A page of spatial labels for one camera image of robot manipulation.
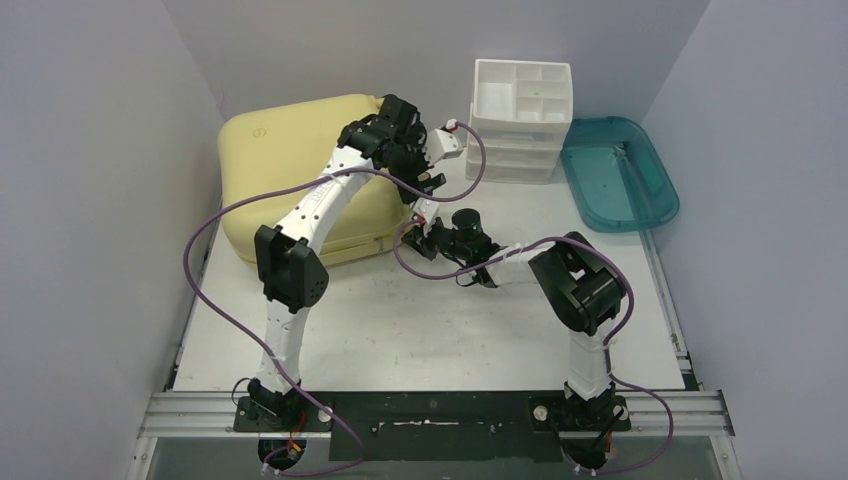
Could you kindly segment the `yellow hard-shell suitcase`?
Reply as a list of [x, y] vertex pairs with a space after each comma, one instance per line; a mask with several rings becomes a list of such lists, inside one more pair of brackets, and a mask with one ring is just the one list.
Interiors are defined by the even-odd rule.
[[[342, 129], [378, 113], [382, 103], [372, 95], [350, 94], [230, 118], [217, 139], [224, 205], [316, 179]], [[331, 266], [388, 251], [390, 237], [408, 214], [396, 186], [373, 178], [332, 227], [320, 254], [322, 263]]]

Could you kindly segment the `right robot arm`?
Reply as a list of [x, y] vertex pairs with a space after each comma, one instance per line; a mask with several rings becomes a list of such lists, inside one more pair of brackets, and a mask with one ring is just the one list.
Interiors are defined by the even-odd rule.
[[461, 209], [451, 226], [445, 226], [436, 207], [424, 204], [413, 208], [409, 230], [393, 243], [405, 244], [428, 260], [441, 256], [456, 264], [454, 277], [461, 287], [539, 287], [568, 330], [563, 423], [603, 433], [629, 428], [625, 401], [611, 377], [606, 340], [627, 287], [581, 234], [506, 247], [483, 231], [478, 211]]

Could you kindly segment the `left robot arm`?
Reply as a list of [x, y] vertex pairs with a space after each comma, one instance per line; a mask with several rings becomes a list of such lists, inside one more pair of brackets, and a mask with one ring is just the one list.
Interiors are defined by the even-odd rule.
[[300, 376], [300, 352], [310, 310], [322, 298], [329, 274], [320, 258], [345, 208], [378, 173], [400, 181], [406, 204], [444, 182], [426, 173], [432, 163], [424, 148], [428, 131], [419, 109], [396, 95], [375, 102], [352, 119], [314, 156], [323, 167], [290, 210], [253, 237], [257, 274], [266, 301], [260, 369], [247, 387], [260, 417], [276, 430], [300, 420], [309, 400]]

